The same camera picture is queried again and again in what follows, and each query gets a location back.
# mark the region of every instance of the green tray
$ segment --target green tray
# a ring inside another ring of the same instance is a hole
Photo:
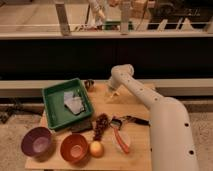
[[[64,106],[64,92],[66,91],[78,91],[80,93],[85,107],[84,112],[81,112],[78,115],[73,115],[72,112]],[[94,111],[86,90],[78,78],[44,88],[42,90],[42,95],[48,127],[55,131],[69,127],[72,123],[91,116]]]

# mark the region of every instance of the bowl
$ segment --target bowl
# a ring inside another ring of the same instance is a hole
[[[85,158],[89,144],[81,134],[72,134],[66,137],[61,144],[61,156],[65,161],[72,164],[78,163]]]
[[[36,127],[31,129],[24,136],[21,149],[22,152],[30,157],[42,155],[51,146],[52,134],[45,127]]]

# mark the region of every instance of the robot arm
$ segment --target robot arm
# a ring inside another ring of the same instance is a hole
[[[197,157],[184,105],[164,97],[132,78],[131,65],[112,68],[108,86],[116,90],[123,84],[150,110],[150,145],[153,171],[198,171]]]
[[[98,4],[97,0],[88,0],[88,3],[91,7],[92,10],[92,14],[93,17],[95,18],[95,16],[99,16],[101,18],[101,20],[105,20],[106,17],[102,11],[102,9],[100,8],[100,5]]]

